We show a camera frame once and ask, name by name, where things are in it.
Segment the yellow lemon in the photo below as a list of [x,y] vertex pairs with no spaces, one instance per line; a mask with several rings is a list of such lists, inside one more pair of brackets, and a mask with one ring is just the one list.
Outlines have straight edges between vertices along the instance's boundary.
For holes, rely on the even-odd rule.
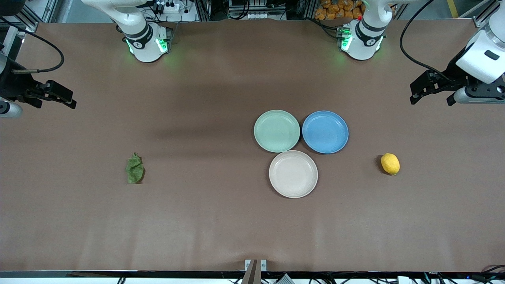
[[389,175],[395,176],[397,175],[397,173],[399,173],[400,170],[399,159],[393,153],[385,153],[384,155],[382,155],[380,163],[384,171]]

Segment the green lettuce leaf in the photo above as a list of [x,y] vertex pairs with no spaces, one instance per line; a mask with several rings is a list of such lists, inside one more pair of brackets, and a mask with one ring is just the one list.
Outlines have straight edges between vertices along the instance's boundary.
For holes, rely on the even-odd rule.
[[127,175],[127,183],[130,185],[138,184],[144,176],[144,163],[137,153],[133,153],[127,160],[125,172]]

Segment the blue plate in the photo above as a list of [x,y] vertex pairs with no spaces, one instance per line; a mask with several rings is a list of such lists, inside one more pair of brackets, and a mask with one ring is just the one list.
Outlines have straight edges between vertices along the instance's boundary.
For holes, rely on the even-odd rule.
[[349,128],[340,115],[316,111],[304,120],[302,137],[307,146],[318,153],[337,153],[348,143]]

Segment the orange items bin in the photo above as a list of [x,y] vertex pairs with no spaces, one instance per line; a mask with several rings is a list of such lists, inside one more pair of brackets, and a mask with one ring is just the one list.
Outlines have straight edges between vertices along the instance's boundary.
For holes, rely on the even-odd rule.
[[319,0],[314,18],[319,21],[337,18],[361,19],[366,10],[362,0]]

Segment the light green plate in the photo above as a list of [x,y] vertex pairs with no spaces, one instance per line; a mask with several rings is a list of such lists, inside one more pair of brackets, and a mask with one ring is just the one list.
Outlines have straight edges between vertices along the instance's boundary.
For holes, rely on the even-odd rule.
[[254,124],[254,138],[266,151],[282,153],[291,150],[301,137],[301,127],[287,111],[271,110],[261,114]]

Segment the beige plate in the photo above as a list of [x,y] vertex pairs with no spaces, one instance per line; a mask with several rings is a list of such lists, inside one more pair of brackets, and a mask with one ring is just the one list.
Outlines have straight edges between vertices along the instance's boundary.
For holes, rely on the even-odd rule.
[[286,198],[309,195],[318,182],[318,168],[304,152],[289,150],[273,158],[268,176],[273,189]]

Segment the grey equipment rack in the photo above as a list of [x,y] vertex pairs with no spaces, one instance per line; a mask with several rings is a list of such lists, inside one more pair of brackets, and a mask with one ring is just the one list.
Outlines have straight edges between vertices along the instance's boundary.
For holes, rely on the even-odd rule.
[[226,0],[228,17],[234,20],[282,20],[287,0]]

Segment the aluminium frame profile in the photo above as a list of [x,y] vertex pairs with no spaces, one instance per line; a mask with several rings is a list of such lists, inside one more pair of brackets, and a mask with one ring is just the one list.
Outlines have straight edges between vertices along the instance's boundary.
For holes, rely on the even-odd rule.
[[[63,0],[0,0],[0,18],[29,31],[39,23],[56,22],[57,10]],[[0,26],[7,24],[0,20]]]
[[496,11],[500,4],[505,0],[479,0],[479,2],[471,7],[465,17],[470,16],[476,28],[483,27]]

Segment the metal table edge bracket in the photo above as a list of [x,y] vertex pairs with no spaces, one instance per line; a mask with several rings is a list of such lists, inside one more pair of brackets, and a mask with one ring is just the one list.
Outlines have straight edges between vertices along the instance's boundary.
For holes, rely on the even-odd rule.
[[248,259],[245,260],[245,275],[241,284],[263,284],[262,272],[267,271],[267,260]]

